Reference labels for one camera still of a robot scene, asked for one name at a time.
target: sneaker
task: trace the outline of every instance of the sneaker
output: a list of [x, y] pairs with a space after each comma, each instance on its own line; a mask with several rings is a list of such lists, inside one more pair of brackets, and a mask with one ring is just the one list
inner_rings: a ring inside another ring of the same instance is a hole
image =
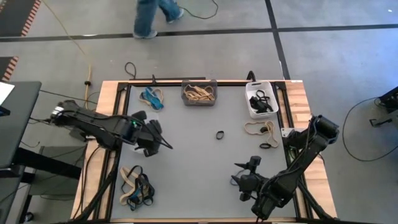
[[133, 33], [132, 35], [133, 35], [133, 37], [135, 39], [152, 39], [152, 38], [156, 37], [157, 31], [156, 30], [152, 30], [149, 33], [149, 35], [147, 35], [147, 36], [141, 36], [141, 35], [138, 35], [138, 34], [135, 34], [135, 33]]
[[176, 21], [177, 19], [180, 19], [182, 16], [184, 15], [184, 10], [180, 8], [180, 14], [178, 15], [178, 17], [172, 21], [168, 21], [168, 24], [172, 24], [174, 21]]

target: small black ring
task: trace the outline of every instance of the small black ring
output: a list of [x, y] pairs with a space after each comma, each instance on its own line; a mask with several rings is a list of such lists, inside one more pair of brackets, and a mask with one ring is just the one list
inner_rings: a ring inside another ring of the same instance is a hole
[[268, 144], [268, 143], [262, 143], [261, 145], [260, 145], [260, 148], [261, 149], [270, 149], [272, 146], [270, 145], [270, 144]]
[[216, 134], [217, 140], [220, 140], [224, 137], [224, 131], [218, 131]]

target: rubber band pile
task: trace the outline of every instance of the rubber band pile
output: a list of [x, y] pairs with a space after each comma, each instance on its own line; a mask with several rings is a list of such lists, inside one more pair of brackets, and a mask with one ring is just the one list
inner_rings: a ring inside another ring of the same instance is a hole
[[152, 89], [151, 87], [145, 88], [145, 90], [139, 95], [139, 100], [146, 103], [154, 111], [160, 111], [163, 109], [163, 91], [161, 89]]
[[[259, 132], [252, 133], [247, 128], [247, 126], [250, 124], [264, 124], [264, 127], [262, 127]], [[269, 133], [266, 143], [262, 143], [260, 145], [261, 149], [269, 149], [271, 147], [276, 148], [279, 146], [279, 141], [276, 140], [276, 138], [274, 136], [274, 134], [275, 134], [274, 128], [275, 128], [275, 124], [272, 121], [247, 122], [246, 124], [244, 124], [244, 130], [248, 134], [263, 135], [263, 134]]]
[[257, 110], [256, 113], [267, 113], [274, 111], [272, 106], [268, 103], [270, 98], [269, 96], [266, 96], [264, 91], [257, 90], [256, 96], [252, 96], [249, 100], [251, 108]]
[[214, 89], [211, 86], [200, 88], [199, 86], [187, 85], [184, 88], [184, 95], [188, 100], [216, 100]]
[[[122, 167], [120, 174], [124, 182], [121, 186], [123, 195], [120, 196], [121, 205], [129, 205], [132, 211], [136, 210], [140, 205], [152, 205], [154, 202], [155, 188], [149, 183], [148, 176], [144, 174], [141, 166], [134, 166], [131, 170]], [[130, 176], [135, 178], [134, 183], [129, 179]], [[125, 192], [123, 187], [128, 184], [131, 187], [129, 192]]]

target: jeans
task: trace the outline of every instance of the jeans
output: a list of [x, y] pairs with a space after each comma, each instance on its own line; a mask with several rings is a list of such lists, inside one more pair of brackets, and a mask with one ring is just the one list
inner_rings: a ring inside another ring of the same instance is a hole
[[173, 21], [180, 15], [180, 8], [174, 0], [138, 0], [137, 16], [134, 23], [134, 33], [140, 36], [148, 36], [152, 30], [157, 6], [160, 7], [166, 21]]

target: white plastic bin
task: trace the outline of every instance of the white plastic bin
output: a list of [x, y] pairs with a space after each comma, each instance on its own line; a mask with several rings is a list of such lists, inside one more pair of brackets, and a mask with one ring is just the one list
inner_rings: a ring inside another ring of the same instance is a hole
[[[250, 100], [250, 98], [252, 96], [257, 96], [256, 95], [257, 90], [264, 91], [264, 93], [266, 93], [266, 96], [269, 97], [268, 103], [272, 107], [272, 109], [274, 110], [273, 112], [266, 112], [266, 113], [258, 113], [257, 114], [256, 113], [257, 110], [251, 108], [249, 100]], [[246, 95], [246, 101], [248, 103], [250, 117], [253, 118], [253, 119], [266, 118], [268, 116], [271, 116], [271, 115], [275, 114], [279, 110], [278, 103], [276, 102], [276, 99], [275, 99], [274, 91], [272, 91], [271, 83], [269, 83], [267, 81], [251, 82], [251, 83], [246, 84], [246, 94], [245, 95]]]

